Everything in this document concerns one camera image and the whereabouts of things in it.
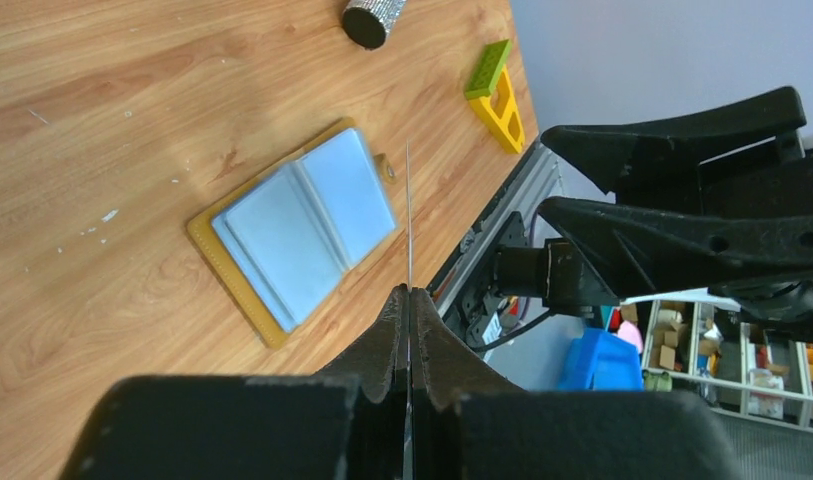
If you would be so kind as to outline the black card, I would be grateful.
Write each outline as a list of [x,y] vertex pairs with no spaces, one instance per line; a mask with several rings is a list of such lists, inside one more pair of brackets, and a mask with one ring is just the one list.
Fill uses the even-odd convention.
[[407,231],[407,289],[411,292],[413,288],[413,209],[412,209],[412,187],[411,187],[411,139],[407,139],[405,147],[405,173],[406,173],[406,231]]

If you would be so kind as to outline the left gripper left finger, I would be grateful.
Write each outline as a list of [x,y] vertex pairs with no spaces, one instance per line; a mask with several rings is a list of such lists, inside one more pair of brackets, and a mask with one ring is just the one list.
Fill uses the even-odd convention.
[[315,374],[142,375],[99,399],[64,479],[400,479],[409,289]]

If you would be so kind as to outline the green toy brick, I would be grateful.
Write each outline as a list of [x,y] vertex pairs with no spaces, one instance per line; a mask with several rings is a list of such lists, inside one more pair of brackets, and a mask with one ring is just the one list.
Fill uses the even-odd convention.
[[464,87],[467,100],[490,96],[496,89],[511,50],[509,39],[486,44]]

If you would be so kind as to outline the yellow plastic tool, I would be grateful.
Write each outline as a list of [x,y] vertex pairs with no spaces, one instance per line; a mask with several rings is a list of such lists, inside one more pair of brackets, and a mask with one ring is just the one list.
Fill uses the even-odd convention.
[[469,99],[468,104],[505,152],[523,152],[525,132],[507,66],[489,95]]

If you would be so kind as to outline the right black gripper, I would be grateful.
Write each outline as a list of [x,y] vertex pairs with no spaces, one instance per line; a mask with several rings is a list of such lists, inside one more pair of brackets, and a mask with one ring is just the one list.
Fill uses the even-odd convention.
[[667,119],[557,125],[544,146],[620,205],[554,196],[538,212],[616,298],[708,287],[744,321],[813,342],[805,125],[792,86]]

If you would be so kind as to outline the glitter silver microphone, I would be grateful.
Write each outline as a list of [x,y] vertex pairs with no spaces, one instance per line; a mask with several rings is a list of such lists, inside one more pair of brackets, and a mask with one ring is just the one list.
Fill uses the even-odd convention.
[[378,49],[386,43],[406,3],[406,0],[350,0],[341,15],[342,29],[364,49]]

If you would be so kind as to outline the white storage shelf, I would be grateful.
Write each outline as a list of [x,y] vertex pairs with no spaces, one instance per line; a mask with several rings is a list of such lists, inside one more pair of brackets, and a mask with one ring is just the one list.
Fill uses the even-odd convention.
[[813,433],[813,343],[712,303],[655,300],[638,313],[646,389],[690,391],[717,413]]

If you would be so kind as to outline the blue plastic crate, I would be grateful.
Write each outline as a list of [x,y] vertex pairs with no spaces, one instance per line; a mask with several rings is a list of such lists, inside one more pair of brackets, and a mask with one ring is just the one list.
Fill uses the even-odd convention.
[[586,328],[570,343],[557,389],[643,391],[637,348],[603,329]]

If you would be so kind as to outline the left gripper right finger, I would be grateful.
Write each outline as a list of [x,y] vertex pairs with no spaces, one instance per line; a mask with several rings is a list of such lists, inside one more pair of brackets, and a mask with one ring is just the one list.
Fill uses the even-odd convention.
[[409,293],[416,479],[739,479],[717,417],[687,392],[523,390]]

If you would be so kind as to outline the yellow leather card holder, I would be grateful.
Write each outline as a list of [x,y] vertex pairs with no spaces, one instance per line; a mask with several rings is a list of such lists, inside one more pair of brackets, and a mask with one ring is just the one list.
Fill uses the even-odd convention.
[[254,332],[279,348],[398,228],[371,150],[344,117],[193,218],[186,231]]

